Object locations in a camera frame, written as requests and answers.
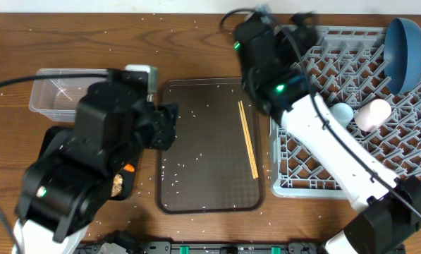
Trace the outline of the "orange carrot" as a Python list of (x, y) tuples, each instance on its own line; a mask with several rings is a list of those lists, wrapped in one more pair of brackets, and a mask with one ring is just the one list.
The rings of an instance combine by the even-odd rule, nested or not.
[(125, 171), (128, 171), (128, 172), (134, 172), (135, 171), (135, 167), (132, 164), (125, 165), (123, 169)]

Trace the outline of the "brown food scrap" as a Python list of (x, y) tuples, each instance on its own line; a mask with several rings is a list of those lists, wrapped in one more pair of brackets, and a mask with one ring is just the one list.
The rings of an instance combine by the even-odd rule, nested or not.
[(121, 194), (123, 190), (123, 177), (120, 174), (115, 175), (113, 186), (111, 190), (111, 197), (116, 197), (117, 195)]

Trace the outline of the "light blue cup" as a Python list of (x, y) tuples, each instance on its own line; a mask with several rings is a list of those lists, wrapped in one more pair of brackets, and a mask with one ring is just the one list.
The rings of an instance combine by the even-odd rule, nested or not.
[(354, 117), (353, 109), (346, 103), (338, 103), (332, 106), (330, 109), (333, 117), (340, 123), (344, 128), (348, 126)]

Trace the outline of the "pink cup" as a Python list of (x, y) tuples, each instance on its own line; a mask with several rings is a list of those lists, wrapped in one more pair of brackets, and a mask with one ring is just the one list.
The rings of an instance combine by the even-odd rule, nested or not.
[(374, 99), (358, 110), (354, 120), (360, 130), (372, 132), (377, 130), (390, 115), (390, 104), (383, 99)]

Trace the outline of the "blue plate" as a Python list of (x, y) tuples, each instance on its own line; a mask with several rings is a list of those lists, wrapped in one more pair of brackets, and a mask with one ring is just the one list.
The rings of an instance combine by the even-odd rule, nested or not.
[(421, 79), (421, 29), (407, 18), (394, 18), (384, 40), (384, 69), (394, 95), (411, 91)]

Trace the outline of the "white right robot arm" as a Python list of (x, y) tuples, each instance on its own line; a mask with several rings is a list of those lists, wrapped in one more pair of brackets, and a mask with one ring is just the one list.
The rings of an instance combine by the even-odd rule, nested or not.
[(333, 117), (305, 69), (293, 68), (317, 43), (313, 13), (295, 14), (290, 30), (263, 7), (246, 12), (232, 32), (244, 91), (316, 157), (357, 213), (322, 252), (392, 252), (421, 229), (421, 181), (374, 158)]

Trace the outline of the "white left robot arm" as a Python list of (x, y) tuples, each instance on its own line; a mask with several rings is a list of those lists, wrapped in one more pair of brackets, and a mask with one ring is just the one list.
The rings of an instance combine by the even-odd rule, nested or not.
[(0, 222), (14, 253), (72, 253), (97, 211), (112, 198), (114, 178), (146, 149), (176, 138), (176, 104), (157, 105), (157, 70), (129, 65), (94, 73), (72, 128), (50, 128), (23, 177), (17, 221)]

